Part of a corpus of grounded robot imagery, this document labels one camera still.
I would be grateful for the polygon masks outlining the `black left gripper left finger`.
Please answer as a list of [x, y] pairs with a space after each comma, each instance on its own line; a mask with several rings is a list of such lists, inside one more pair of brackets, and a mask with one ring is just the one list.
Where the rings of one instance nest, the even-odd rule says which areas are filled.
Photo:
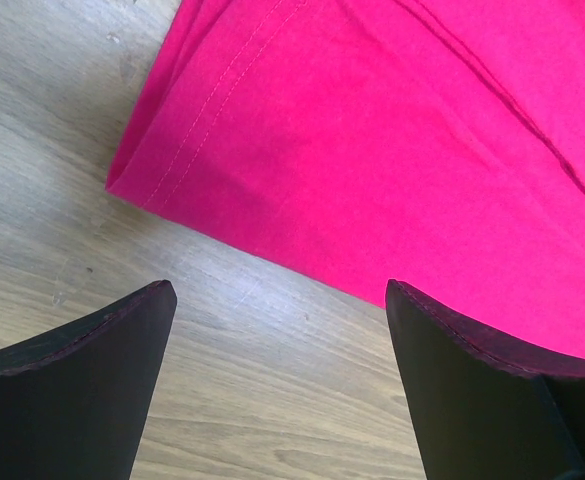
[[155, 281], [0, 349], [0, 479], [129, 478], [175, 311]]

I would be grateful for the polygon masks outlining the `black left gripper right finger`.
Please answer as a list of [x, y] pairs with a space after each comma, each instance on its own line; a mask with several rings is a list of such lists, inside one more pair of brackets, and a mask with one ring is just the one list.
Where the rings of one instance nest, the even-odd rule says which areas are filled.
[[430, 479], [585, 479], [585, 359], [390, 281], [386, 313]]

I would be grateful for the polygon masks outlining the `pink red t shirt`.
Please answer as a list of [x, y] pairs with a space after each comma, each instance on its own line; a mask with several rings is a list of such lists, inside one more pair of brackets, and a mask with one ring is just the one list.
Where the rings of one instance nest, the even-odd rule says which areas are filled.
[[106, 188], [585, 358], [585, 1], [185, 1]]

